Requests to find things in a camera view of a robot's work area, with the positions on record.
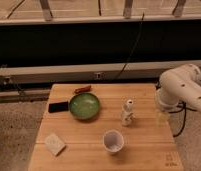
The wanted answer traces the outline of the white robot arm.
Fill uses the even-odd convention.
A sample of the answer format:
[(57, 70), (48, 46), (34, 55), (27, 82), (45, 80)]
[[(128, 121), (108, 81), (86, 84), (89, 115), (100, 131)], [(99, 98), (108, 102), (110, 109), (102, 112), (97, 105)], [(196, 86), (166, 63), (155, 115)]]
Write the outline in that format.
[(159, 77), (160, 88), (155, 93), (156, 124), (168, 123), (169, 112), (180, 101), (201, 113), (201, 70), (194, 64), (185, 64), (163, 72)]

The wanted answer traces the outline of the translucent yellowish gripper finger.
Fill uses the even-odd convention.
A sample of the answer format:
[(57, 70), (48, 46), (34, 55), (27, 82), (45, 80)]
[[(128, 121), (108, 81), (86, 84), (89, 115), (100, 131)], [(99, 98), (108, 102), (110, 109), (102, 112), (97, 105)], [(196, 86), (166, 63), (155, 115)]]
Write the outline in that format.
[(169, 120), (169, 114), (165, 111), (158, 110), (156, 113), (156, 123), (158, 126), (164, 126)]

